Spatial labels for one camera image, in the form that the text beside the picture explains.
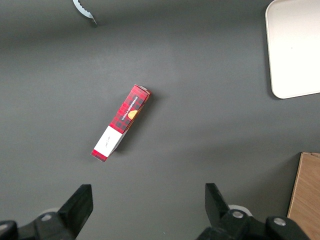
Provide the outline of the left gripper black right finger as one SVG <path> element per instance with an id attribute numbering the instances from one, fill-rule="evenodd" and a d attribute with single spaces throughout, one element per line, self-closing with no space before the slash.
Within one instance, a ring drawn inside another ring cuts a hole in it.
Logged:
<path id="1" fill-rule="evenodd" d="M 215 183 L 205 184 L 205 211 L 210 227 L 198 240 L 308 240 L 308 235 L 294 221 L 269 216 L 264 222 L 241 209 L 232 209 Z"/>

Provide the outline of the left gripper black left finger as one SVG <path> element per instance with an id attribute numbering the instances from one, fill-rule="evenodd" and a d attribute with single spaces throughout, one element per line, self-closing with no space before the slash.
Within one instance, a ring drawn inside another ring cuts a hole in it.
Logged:
<path id="1" fill-rule="evenodd" d="M 18 226 L 14 220 L 0 222 L 2 240 L 75 240 L 93 211 L 90 184 L 82 184 L 58 211 L 40 214 Z"/>

